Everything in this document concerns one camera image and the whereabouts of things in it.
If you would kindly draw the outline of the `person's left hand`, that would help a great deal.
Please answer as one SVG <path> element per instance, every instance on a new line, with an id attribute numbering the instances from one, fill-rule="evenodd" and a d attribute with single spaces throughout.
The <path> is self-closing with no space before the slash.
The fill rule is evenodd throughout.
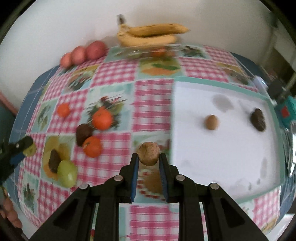
<path id="1" fill-rule="evenodd" d="M 1 195 L 3 200 L 1 201 L 1 216 L 3 219 L 7 219 L 15 228 L 23 228 L 22 222 L 18 217 L 16 210 L 14 209 L 13 202 L 8 196 L 7 190 L 1 186 Z"/>

